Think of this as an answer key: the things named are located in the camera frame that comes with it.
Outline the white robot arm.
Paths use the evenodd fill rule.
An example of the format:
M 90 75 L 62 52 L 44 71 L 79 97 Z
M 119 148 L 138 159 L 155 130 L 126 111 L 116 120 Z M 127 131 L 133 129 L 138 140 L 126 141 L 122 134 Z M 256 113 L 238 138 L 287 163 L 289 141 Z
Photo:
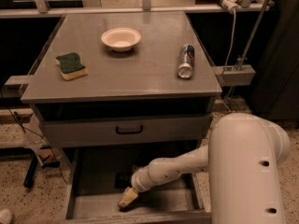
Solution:
M 212 224 L 286 224 L 278 165 L 290 152 L 290 138 L 276 123 L 232 113 L 216 122 L 207 145 L 137 169 L 119 208 L 142 192 L 206 168 Z

